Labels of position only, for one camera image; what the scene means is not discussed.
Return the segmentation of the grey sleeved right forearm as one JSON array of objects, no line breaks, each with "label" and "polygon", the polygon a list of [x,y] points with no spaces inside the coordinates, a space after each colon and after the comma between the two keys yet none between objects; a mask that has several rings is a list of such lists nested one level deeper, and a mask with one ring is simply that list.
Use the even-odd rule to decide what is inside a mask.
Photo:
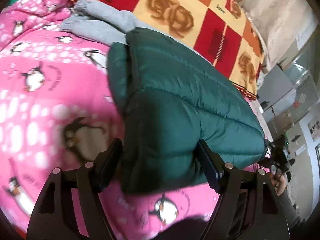
[{"label": "grey sleeved right forearm", "polygon": [[296,227],[299,227],[301,218],[293,207],[286,190],[284,190],[284,192],[279,196],[279,200],[281,202],[289,229],[292,230]]}]

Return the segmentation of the person's right hand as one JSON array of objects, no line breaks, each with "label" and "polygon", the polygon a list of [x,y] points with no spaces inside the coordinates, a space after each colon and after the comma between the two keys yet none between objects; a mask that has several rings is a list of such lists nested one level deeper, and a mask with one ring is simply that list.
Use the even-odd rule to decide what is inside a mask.
[{"label": "person's right hand", "polygon": [[286,173],[282,173],[282,174],[270,174],[270,180],[271,183],[274,187],[274,190],[277,194],[277,196],[280,196],[284,193],[284,191],[287,188],[287,175]]}]

